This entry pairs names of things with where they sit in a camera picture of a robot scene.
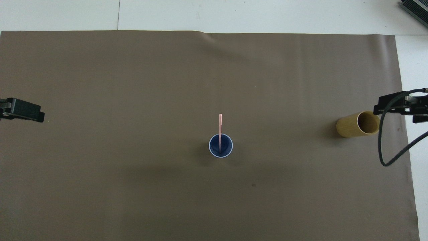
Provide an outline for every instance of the stirring stick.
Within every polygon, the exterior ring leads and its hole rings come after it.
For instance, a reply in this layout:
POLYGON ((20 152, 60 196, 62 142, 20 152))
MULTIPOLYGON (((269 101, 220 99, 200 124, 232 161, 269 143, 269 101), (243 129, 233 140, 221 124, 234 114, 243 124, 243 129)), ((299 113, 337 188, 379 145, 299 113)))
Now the stirring stick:
POLYGON ((222 120, 222 115, 218 115, 218 148, 219 151, 221 153, 221 120, 222 120))

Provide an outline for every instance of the cable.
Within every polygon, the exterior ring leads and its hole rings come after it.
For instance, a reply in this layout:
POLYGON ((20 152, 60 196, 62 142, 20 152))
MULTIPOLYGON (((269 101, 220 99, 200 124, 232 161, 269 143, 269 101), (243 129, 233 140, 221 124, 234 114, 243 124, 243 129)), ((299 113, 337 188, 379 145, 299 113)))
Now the cable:
POLYGON ((411 93, 417 93, 417 92, 423 92, 423 93, 427 93, 428 89, 427 88, 422 88, 422 89, 415 89, 415 90, 410 90, 410 91, 406 91, 404 93, 401 93, 397 96, 395 96, 394 98, 392 98, 392 100, 390 100, 388 102, 388 104, 386 105, 385 109, 382 112, 382 116, 380 117, 380 123, 379 123, 379 135, 377 136, 377 150, 379 152, 379 159, 380 162, 383 166, 389 166, 391 164, 393 164, 398 158, 400 158, 407 150, 409 150, 412 146, 414 146, 416 143, 418 143, 420 140, 424 139, 425 137, 428 136, 428 131, 423 133, 422 135, 420 135, 418 138, 414 139, 411 143, 409 143, 407 146, 405 146, 400 152, 398 152, 397 155, 395 155, 389 162, 385 163, 383 161, 383 157, 382 157, 382 127, 383 127, 383 120, 385 119, 385 115, 388 112, 388 110, 391 109, 392 105, 397 102, 397 100, 399 100, 400 98, 407 96, 411 93))

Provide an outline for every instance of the bamboo cup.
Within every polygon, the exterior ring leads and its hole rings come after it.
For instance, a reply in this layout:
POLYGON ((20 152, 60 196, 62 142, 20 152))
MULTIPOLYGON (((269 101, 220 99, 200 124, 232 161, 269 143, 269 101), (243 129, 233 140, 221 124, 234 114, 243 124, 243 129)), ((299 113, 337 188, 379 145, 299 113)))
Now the bamboo cup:
POLYGON ((363 111, 339 119, 336 130, 346 138, 370 136, 379 131, 379 122, 379 117, 372 111, 363 111))

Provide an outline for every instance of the white table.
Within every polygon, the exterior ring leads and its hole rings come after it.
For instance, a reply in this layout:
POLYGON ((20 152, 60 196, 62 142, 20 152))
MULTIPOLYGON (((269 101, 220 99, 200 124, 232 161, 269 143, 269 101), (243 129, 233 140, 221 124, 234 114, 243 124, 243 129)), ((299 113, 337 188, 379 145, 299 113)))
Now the white table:
MULTIPOLYGON (((396 35, 403 90, 428 87, 428 28, 399 0, 2 0, 0 31, 197 30, 396 35)), ((409 141, 428 123, 406 118, 409 141)), ((421 240, 428 240, 428 139, 410 150, 421 240)))

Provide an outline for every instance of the brown mat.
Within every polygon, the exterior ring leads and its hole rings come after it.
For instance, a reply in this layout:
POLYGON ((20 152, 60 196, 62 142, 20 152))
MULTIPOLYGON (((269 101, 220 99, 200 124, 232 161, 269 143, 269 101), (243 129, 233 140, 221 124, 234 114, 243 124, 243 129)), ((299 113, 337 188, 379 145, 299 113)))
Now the brown mat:
POLYGON ((394 36, 2 32, 0 82, 46 113, 0 122, 2 240, 419 239, 409 155, 335 132, 401 90, 394 36))

